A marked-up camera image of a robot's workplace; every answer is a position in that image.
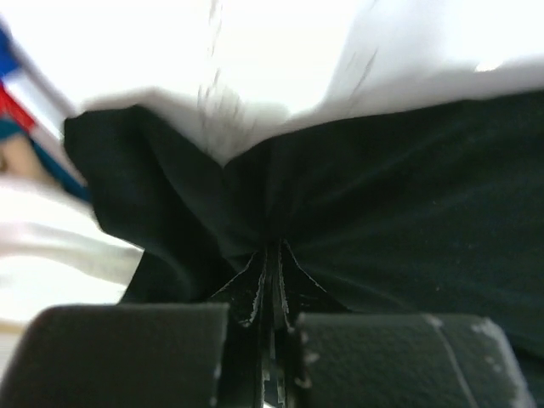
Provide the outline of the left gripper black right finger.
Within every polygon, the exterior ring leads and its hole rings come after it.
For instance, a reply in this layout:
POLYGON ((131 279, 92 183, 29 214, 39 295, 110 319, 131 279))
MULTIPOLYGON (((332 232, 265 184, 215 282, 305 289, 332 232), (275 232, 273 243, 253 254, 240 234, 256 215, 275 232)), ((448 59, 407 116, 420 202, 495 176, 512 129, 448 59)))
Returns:
POLYGON ((464 314, 361 314, 286 243, 273 276, 281 407, 532 407, 502 329, 464 314))

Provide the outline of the black t shirt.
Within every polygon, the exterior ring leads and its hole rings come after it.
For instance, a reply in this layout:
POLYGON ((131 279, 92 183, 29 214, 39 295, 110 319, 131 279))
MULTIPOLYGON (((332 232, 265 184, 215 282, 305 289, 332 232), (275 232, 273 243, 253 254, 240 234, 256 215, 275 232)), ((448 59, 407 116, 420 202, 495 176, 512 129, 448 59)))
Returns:
POLYGON ((543 353, 543 94, 276 136, 225 165, 140 105, 65 122, 102 229, 152 265, 146 302, 208 297, 269 244, 367 313, 490 317, 543 353))

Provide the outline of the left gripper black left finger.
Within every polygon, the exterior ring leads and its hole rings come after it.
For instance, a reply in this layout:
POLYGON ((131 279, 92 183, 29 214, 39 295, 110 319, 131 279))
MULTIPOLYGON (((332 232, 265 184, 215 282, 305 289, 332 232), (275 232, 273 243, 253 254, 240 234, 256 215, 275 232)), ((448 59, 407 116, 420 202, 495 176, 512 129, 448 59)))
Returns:
POLYGON ((260 407, 266 257, 205 303, 59 306, 26 329, 4 407, 260 407))

